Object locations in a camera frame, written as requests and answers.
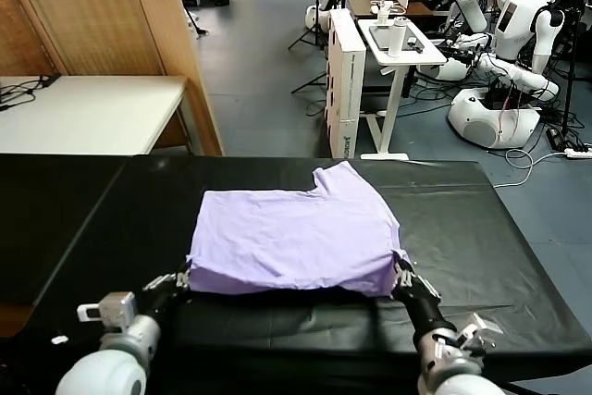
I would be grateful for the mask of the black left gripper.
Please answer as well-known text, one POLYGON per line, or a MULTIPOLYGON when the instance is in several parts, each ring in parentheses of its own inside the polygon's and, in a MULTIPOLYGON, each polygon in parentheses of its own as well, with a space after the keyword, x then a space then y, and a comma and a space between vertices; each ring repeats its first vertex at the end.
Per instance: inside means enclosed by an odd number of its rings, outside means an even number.
MULTIPOLYGON (((182 265, 178 270, 178 284, 188 285, 191 272, 191 262, 182 265)), ((167 316, 180 304, 186 302, 189 290, 178 287, 177 274, 169 273, 152 279, 143 286, 138 297, 139 313, 147 315, 155 321, 165 321, 167 316)))

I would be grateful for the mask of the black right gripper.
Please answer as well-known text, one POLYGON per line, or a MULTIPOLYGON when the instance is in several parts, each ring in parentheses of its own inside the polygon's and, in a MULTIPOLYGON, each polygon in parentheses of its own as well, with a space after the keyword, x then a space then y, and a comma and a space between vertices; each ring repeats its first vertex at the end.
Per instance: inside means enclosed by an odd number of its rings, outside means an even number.
POLYGON ((456 331, 439 310, 439 293, 426 279, 415 277, 413 267, 404 259, 397 261, 392 296, 404 305, 415 335, 426 335, 438 328, 456 331))

